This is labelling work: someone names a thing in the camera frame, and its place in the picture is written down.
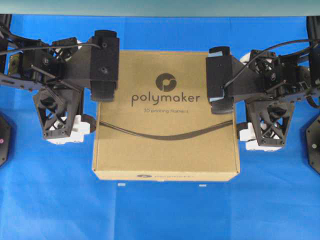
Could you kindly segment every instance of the black cable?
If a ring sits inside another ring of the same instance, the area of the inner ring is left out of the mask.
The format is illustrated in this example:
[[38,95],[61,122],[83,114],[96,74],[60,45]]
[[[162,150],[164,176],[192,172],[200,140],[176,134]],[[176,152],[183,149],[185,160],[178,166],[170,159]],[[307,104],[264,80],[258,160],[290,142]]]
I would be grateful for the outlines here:
[[240,71],[238,71],[238,73],[229,81],[227,81],[222,87],[225,89],[227,88],[230,84],[232,84],[243,72],[244,70],[251,64],[254,62],[254,60],[256,60],[258,57],[260,57],[261,55],[263,55],[265,52],[268,52],[272,49],[276,49],[285,45],[289,45],[289,44],[297,44],[297,43],[308,43],[308,42],[320,42],[320,39],[299,39],[299,40],[292,40],[292,41],[285,41],[276,45],[273,45],[271,47],[266,48],[265,50],[259,52],[257,55],[255,55],[250,61],[248,61],[243,68],[241,68]]
[[90,46],[90,47],[96,47],[101,49],[101,47],[95,43],[91,42],[84,42],[84,43],[78,43],[73,45],[64,45],[64,46],[55,46],[55,45],[49,45],[49,46],[29,46],[29,47],[21,47],[21,48],[15,48],[7,51],[0,51],[1,55],[6,55],[10,53],[15,53],[19,51],[28,51],[28,50],[40,50],[40,49],[69,49],[69,48],[75,48],[79,46]]

